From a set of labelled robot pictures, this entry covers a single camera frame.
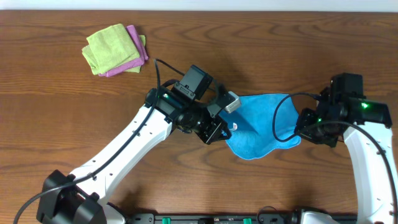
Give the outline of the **blue microfiber cloth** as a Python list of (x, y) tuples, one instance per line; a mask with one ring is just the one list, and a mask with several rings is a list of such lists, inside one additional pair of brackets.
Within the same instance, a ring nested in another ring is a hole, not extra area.
[(241, 96), (241, 106), (232, 113), (222, 111), (231, 137), (226, 141), (232, 152), (245, 160), (260, 159), (275, 149), (290, 149), (301, 143), (296, 136), (279, 142), (294, 133), (298, 112), (292, 100), (277, 106), (286, 94)]

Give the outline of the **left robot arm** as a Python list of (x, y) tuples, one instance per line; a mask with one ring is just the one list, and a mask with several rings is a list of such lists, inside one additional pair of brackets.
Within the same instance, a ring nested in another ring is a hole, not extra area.
[(219, 113), (240, 106), (239, 97), (223, 85), (201, 103), (205, 89), (176, 83), (151, 89), (133, 120), (104, 149), (68, 175), (53, 171), (43, 184), (36, 219), (40, 223), (126, 223), (109, 198), (131, 169), (178, 129), (195, 133), (205, 144), (231, 137)]

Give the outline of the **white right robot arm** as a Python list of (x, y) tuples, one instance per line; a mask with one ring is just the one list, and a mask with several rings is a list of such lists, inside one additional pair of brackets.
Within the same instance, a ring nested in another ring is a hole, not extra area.
[(353, 166), (358, 223), (397, 223), (391, 128), (388, 106), (364, 98), (322, 100), (298, 117), (295, 133), (314, 144), (335, 147), (343, 138)]

